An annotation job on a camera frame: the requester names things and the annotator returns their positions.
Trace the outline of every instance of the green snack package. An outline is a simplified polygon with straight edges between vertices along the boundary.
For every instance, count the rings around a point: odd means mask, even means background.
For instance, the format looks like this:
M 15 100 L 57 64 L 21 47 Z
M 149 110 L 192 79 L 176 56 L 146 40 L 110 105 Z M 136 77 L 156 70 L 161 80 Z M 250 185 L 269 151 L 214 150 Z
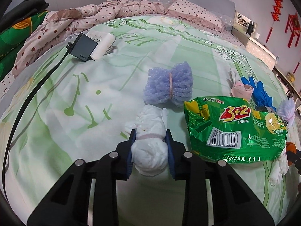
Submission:
M 281 118 L 252 109 L 242 98 L 197 97 L 184 103 L 184 113 L 192 150 L 210 160 L 274 160 L 285 148 Z

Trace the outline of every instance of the purple foam mesh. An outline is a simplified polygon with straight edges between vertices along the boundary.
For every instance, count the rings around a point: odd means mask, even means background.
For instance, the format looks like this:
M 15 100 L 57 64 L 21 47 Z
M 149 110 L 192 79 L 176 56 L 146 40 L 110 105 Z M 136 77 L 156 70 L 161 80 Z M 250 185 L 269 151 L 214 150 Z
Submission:
M 152 68 L 148 71 L 148 80 L 143 92 L 145 104 L 156 105 L 170 99 L 170 73 L 173 80 L 173 94 L 171 101 L 176 106 L 183 106 L 184 101 L 192 98 L 193 76 L 190 65 L 176 64 L 171 70 Z

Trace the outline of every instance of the silver screw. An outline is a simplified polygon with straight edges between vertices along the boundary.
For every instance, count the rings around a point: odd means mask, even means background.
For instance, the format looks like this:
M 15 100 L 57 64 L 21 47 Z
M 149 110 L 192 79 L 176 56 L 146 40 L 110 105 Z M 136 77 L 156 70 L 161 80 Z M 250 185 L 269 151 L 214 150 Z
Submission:
M 225 162 L 224 160 L 219 160 L 219 161 L 217 162 L 217 164 L 219 164 L 221 167 L 224 167 L 224 166 L 227 165 L 227 162 Z
M 118 153 L 117 153 L 116 151 L 113 151 L 113 152 L 111 152 L 111 153 L 109 154 L 109 156 L 110 156 L 111 158 L 116 158 L 116 157 L 118 156 Z
M 75 161 L 75 165 L 78 167 L 81 166 L 82 164 L 84 164 L 84 161 L 82 159 L 78 159 Z
M 192 153 L 189 152 L 189 151 L 185 152 L 183 155 L 184 155 L 185 158 L 191 158 L 192 157 Z

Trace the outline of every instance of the power adapter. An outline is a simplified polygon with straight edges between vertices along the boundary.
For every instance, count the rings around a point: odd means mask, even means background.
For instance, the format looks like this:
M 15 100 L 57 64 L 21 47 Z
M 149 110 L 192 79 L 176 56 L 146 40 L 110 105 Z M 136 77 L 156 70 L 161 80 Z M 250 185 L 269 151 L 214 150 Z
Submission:
M 83 33 L 80 33 L 75 41 L 69 42 L 66 48 L 71 55 L 77 57 L 81 61 L 86 62 L 90 59 L 91 53 L 94 51 L 98 43 L 91 39 L 90 37 L 86 36 Z

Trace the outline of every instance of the blue glove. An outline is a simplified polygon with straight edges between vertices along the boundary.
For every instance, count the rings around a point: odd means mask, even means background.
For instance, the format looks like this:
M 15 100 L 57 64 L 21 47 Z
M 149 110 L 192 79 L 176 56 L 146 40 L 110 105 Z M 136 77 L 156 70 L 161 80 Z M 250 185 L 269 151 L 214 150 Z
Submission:
M 247 80 L 245 77 L 241 78 L 241 81 L 245 85 L 251 85 L 254 88 L 253 91 L 253 98 L 255 100 L 256 105 L 259 106 L 268 106 L 273 108 L 276 111 L 276 108 L 272 105 L 273 104 L 273 98 L 270 97 L 266 91 L 263 89 L 262 82 L 258 82 L 257 86 L 255 85 L 254 79 L 252 77 L 249 77 L 249 80 Z

